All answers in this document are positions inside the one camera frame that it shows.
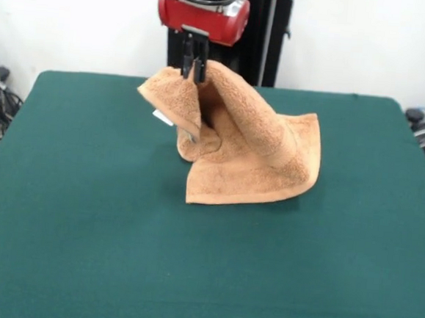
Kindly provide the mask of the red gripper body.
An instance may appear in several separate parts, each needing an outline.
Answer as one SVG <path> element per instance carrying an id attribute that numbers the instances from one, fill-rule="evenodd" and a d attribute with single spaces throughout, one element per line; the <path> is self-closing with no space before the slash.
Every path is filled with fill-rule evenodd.
<path id="1" fill-rule="evenodd" d="M 159 0 L 159 19 L 173 30 L 197 29 L 216 44 L 239 41 L 250 17 L 250 2 L 235 0 L 225 6 L 200 6 L 186 0 Z"/>

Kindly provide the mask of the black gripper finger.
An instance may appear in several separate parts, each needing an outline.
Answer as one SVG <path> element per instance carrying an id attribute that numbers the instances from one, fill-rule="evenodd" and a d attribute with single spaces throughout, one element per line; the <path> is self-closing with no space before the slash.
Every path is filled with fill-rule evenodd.
<path id="1" fill-rule="evenodd" d="M 181 75 L 184 79 L 188 79 L 194 61 L 194 39 L 193 34 L 184 32 L 184 55 L 183 64 L 181 66 Z"/>
<path id="2" fill-rule="evenodd" d="M 197 83 L 203 83 L 206 77 L 206 66 L 208 58 L 208 39 L 201 38 L 196 41 L 195 44 L 195 64 L 194 64 L 194 81 Z"/>

